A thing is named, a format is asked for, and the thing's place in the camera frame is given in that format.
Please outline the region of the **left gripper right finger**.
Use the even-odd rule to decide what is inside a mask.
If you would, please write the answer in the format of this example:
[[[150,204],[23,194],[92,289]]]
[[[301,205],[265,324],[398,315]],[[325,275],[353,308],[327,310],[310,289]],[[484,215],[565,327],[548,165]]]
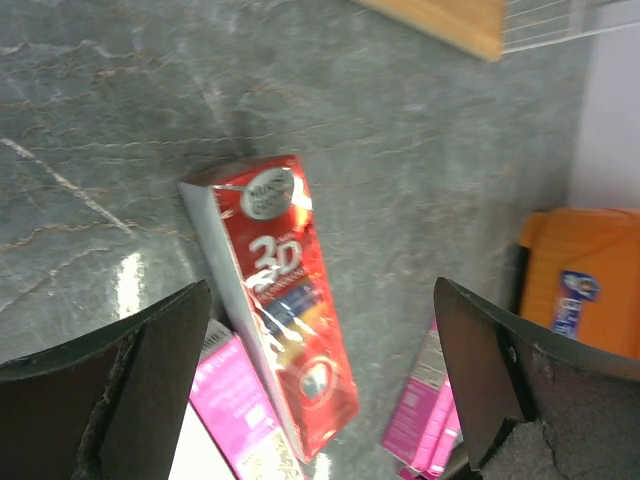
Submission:
[[[482,479],[636,479],[639,363],[446,279],[437,326],[469,467]]]

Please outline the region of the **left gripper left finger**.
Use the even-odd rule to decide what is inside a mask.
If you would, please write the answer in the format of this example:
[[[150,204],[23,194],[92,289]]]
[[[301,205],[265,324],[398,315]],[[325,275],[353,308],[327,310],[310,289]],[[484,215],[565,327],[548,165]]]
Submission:
[[[210,309],[199,281],[3,363],[2,478],[168,478]]]

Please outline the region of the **pink toothpaste box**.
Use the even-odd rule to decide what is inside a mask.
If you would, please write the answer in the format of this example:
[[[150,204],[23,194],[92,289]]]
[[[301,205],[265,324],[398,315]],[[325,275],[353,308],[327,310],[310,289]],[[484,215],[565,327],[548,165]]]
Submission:
[[[452,408],[437,323],[432,321],[384,433],[382,447],[406,466],[425,469]]]
[[[240,336],[212,320],[189,402],[241,480],[304,480]]]
[[[443,475],[451,453],[458,444],[460,422],[456,407],[449,413],[444,428],[435,444],[435,449],[424,468],[415,470],[404,467],[398,474],[399,479],[440,479]]]

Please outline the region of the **red 3D toothpaste box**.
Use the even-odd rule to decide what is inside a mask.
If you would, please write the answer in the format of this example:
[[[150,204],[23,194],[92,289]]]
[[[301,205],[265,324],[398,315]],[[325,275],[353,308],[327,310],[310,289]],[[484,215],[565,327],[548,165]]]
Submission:
[[[358,414],[359,399],[301,161],[243,160],[178,188],[231,325],[308,463]]]

